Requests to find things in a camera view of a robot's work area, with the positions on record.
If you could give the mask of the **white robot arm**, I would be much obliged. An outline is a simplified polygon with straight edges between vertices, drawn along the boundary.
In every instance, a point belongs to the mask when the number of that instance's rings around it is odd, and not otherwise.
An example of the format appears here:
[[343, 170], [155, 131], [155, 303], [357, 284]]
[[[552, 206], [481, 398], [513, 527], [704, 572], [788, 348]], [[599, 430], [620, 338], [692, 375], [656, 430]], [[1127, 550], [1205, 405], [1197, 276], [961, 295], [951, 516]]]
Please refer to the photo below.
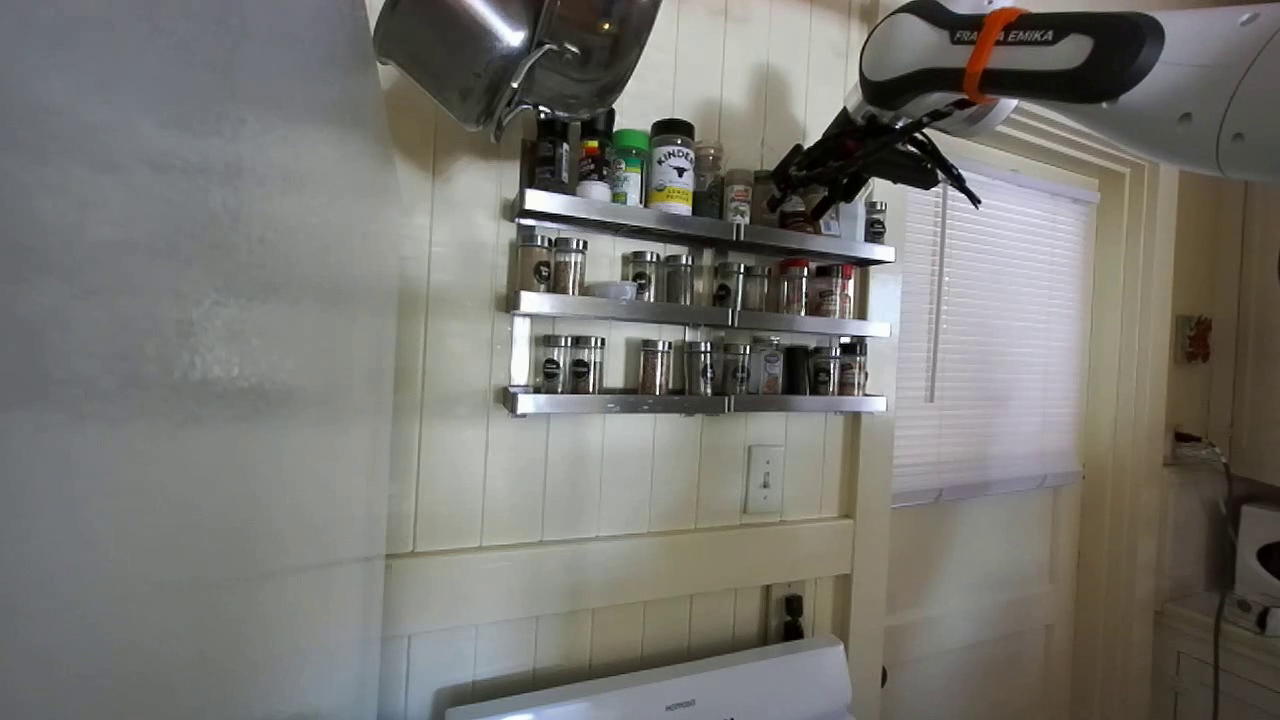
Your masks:
[[1230, 178], [1280, 178], [1280, 7], [1175, 11], [956, 11], [905, 0], [861, 46], [857, 97], [815, 146], [770, 171], [770, 207], [798, 202], [810, 220], [868, 182], [974, 191], [936, 149], [1009, 106], [1050, 108], [1150, 162]]

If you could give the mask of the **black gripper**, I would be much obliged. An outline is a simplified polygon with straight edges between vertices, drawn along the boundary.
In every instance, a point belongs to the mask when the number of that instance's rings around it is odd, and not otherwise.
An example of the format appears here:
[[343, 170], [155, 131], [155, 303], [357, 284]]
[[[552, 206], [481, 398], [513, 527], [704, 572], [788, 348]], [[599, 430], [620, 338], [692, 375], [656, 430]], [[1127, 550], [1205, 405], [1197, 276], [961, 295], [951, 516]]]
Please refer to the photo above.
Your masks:
[[815, 146], [793, 146], [767, 171], [770, 207], [798, 202], [807, 218], [857, 202], [871, 182], [932, 191], [947, 183], [978, 206], [965, 171], [936, 149], [923, 119], [834, 112]]

